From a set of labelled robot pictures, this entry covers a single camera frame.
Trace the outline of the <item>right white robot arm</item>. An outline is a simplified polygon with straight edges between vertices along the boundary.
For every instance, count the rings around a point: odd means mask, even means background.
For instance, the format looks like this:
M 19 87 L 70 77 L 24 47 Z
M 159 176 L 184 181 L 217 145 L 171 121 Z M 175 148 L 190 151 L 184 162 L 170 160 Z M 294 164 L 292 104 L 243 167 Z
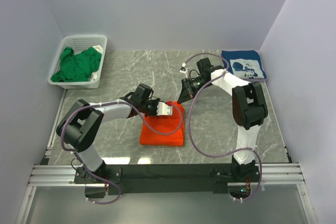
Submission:
M 182 90 L 178 103 L 191 101 L 191 109 L 196 100 L 208 86 L 216 86 L 228 93 L 232 98 L 232 113 L 238 126 L 236 149 L 228 152 L 232 156 L 229 177 L 234 181 L 244 181 L 252 175 L 261 175 L 261 166 L 256 163 L 261 159 L 255 152 L 258 132 L 264 119 L 268 116 L 268 108 L 261 84 L 248 82 L 230 73 L 229 62 L 214 66 L 209 58 L 200 59 L 196 65 L 198 77 L 190 77 L 190 72 L 183 63 L 180 73 L 185 74 L 181 80 Z

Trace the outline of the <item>orange t shirt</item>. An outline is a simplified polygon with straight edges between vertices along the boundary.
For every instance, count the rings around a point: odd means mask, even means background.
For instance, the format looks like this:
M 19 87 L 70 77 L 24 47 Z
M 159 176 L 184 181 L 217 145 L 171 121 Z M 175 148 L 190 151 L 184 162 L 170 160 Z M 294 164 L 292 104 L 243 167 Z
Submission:
M 169 102 L 174 104 L 173 114 L 170 116 L 148 116 L 145 121 L 156 131 L 161 133 L 169 133 L 177 129 L 170 135 L 161 135 L 153 132 L 143 122 L 140 134 L 141 145 L 151 146 L 172 146 L 181 147 L 184 145 L 184 108 L 177 101 Z

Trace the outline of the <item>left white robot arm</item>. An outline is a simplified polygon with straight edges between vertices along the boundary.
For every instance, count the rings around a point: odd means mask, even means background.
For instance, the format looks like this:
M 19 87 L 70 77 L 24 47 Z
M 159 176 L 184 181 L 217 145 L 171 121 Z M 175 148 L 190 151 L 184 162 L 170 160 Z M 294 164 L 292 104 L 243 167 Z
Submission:
M 158 115 L 161 99 L 152 99 L 152 88 L 140 84 L 136 90 L 120 97 L 108 105 L 77 100 L 56 128 L 56 134 L 63 140 L 62 145 L 70 147 L 92 176 L 108 179 L 106 164 L 96 151 L 93 142 L 100 125 L 105 121 L 128 119 L 140 113 L 145 116 Z

